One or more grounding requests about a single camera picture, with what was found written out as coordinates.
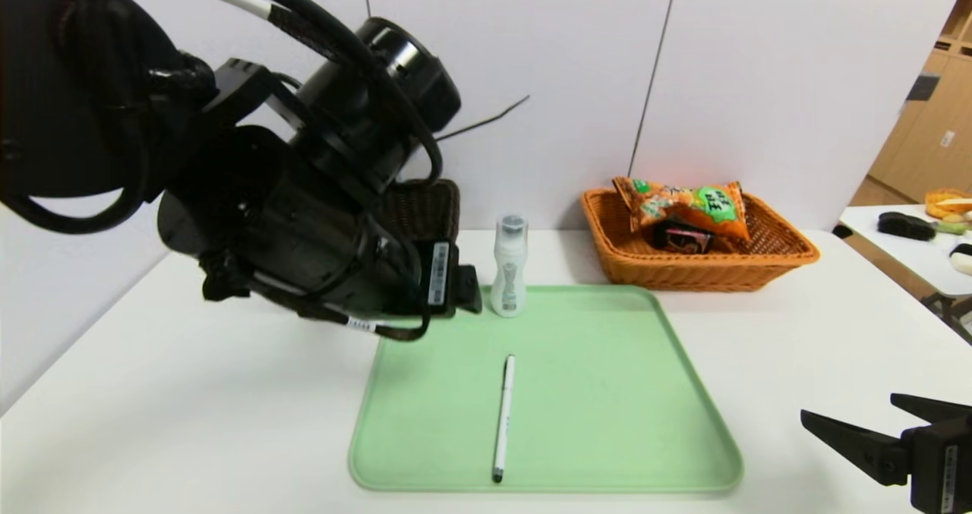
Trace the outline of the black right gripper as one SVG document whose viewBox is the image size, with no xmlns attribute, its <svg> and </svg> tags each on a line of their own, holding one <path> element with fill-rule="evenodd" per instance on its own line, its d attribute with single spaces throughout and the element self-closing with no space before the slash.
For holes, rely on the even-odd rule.
<svg viewBox="0 0 972 514">
<path fill-rule="evenodd" d="M 892 393 L 890 403 L 930 425 L 901 439 L 802 410 L 805 430 L 882 486 L 908 483 L 923 513 L 971 512 L 971 406 Z"/>
</svg>

